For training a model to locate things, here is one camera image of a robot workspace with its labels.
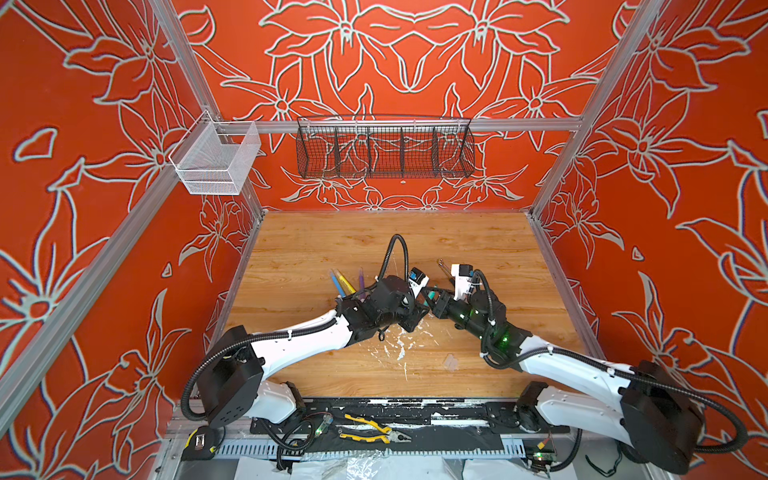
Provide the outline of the purple marker pen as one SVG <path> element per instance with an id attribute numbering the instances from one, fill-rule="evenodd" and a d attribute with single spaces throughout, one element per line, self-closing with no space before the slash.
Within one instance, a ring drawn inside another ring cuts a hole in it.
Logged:
<path id="1" fill-rule="evenodd" d="M 364 269 L 362 267 L 360 267 L 359 270 L 358 270 L 358 286 L 359 286 L 359 290 L 358 291 L 359 291 L 359 293 L 361 295 L 361 298 L 364 298 L 367 295 L 365 280 L 366 279 L 365 279 Z"/>

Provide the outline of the yellow highlighter pen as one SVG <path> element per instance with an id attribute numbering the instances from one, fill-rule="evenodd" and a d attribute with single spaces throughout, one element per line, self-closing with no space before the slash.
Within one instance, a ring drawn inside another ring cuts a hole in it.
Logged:
<path id="1" fill-rule="evenodd" d="M 336 269 L 334 271 L 334 275 L 335 275 L 335 278 L 336 278 L 337 282 L 339 283 L 339 285 L 340 285 L 340 287 L 341 287 L 341 289 L 342 289 L 342 291 L 344 292 L 345 295 L 351 295 L 351 294 L 353 294 L 356 291 L 356 289 L 352 286 L 352 284 L 342 274 L 341 271 Z"/>

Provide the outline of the blue marker pen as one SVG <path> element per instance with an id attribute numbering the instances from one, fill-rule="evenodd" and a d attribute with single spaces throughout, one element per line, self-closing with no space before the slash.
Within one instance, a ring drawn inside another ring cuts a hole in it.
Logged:
<path id="1" fill-rule="evenodd" d="M 331 281 L 333 282 L 334 287 L 337 290 L 337 293 L 338 293 L 339 297 L 343 298 L 346 294 L 345 294 L 344 289 L 341 286 L 341 283 L 339 282 L 339 280 L 336 277 L 336 275 L 335 275 L 333 270 L 329 270 L 329 276 L 330 276 Z"/>

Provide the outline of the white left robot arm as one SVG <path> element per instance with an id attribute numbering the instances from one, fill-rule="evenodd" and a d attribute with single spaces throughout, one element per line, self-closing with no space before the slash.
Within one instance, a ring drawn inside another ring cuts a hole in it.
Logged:
<path id="1" fill-rule="evenodd" d="M 337 298 L 336 306 L 321 316 L 272 332 L 248 333 L 242 326 L 226 331 L 187 380 L 180 399 L 182 415 L 211 428 L 243 416 L 281 423 L 298 409 L 298 393 L 288 383 L 271 383 L 276 373 L 321 353 L 372 338 L 384 341 L 393 325 L 413 332 L 428 313 L 418 300 L 428 277 L 409 267 L 400 276 L 386 274 L 396 244 L 408 263 L 407 243 L 395 234 L 377 280 Z"/>

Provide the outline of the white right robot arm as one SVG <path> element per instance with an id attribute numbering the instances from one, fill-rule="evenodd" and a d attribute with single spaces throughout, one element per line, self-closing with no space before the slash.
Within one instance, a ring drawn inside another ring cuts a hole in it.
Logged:
<path id="1" fill-rule="evenodd" d="M 695 454 L 727 454 L 748 440 L 744 423 L 721 403 L 682 387 L 648 361 L 613 363 L 556 346 L 509 323 L 506 307 L 480 270 L 460 264 L 452 290 L 408 274 L 431 313 L 478 338 L 496 369 L 537 376 L 518 397 L 521 427 L 567 426 L 618 441 L 640 463 L 683 475 Z"/>

